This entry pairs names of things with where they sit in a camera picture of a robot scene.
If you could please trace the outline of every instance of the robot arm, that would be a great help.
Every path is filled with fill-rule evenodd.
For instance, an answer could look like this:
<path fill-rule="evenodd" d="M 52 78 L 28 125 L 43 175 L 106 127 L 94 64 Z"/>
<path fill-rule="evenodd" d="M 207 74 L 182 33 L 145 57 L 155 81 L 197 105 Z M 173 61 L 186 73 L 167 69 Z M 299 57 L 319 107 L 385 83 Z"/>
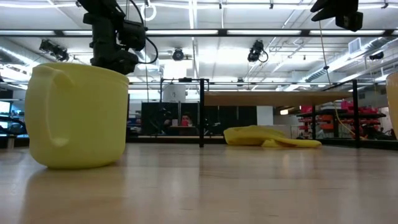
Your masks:
<path fill-rule="evenodd" d="M 140 22 L 127 21 L 116 0 L 78 0 L 87 13 L 83 22 L 93 29 L 90 47 L 93 66 L 107 68 L 127 75 L 139 63 L 137 55 L 129 49 L 140 51 L 145 47 L 147 30 Z"/>

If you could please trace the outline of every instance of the wood grain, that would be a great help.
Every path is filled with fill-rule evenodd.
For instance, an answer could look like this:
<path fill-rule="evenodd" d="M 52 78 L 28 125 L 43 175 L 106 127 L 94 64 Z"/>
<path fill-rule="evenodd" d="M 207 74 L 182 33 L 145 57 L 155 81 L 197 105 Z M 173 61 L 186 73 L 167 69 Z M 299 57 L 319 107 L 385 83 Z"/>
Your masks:
<path fill-rule="evenodd" d="M 320 105 L 352 97 L 344 91 L 205 92 L 206 106 Z"/>
<path fill-rule="evenodd" d="M 0 151 L 0 223 L 396 223 L 398 153 L 129 144 L 115 164 L 48 170 Z"/>

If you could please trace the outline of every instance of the vent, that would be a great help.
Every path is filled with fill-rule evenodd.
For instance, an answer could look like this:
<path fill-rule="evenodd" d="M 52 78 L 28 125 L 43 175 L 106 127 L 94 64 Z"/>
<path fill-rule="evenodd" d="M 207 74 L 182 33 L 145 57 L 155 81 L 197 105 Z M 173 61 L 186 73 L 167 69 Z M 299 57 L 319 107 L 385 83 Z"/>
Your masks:
<path fill-rule="evenodd" d="M 353 54 L 361 50 L 361 38 L 357 38 L 350 43 L 348 43 L 348 52 Z"/>

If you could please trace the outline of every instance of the yellow cloth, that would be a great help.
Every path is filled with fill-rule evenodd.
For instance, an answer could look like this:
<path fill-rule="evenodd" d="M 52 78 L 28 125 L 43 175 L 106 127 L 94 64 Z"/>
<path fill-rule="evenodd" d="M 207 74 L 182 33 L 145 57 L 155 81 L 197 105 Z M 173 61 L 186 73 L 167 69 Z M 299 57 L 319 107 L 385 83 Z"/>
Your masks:
<path fill-rule="evenodd" d="M 233 146 L 316 148 L 322 145 L 316 140 L 289 139 L 281 131 L 255 125 L 228 128 L 224 131 L 224 136 L 226 142 Z"/>

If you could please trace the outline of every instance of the ceiling beam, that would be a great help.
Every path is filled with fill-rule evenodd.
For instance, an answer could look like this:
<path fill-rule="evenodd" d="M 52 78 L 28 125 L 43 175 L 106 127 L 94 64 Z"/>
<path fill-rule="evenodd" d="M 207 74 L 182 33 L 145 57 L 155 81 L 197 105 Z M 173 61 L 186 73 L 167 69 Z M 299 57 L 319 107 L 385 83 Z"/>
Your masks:
<path fill-rule="evenodd" d="M 323 29 L 323 37 L 398 37 L 398 30 Z M 318 29 L 151 29 L 148 37 L 320 37 Z M 91 30 L 0 29 L 0 37 L 92 37 Z"/>

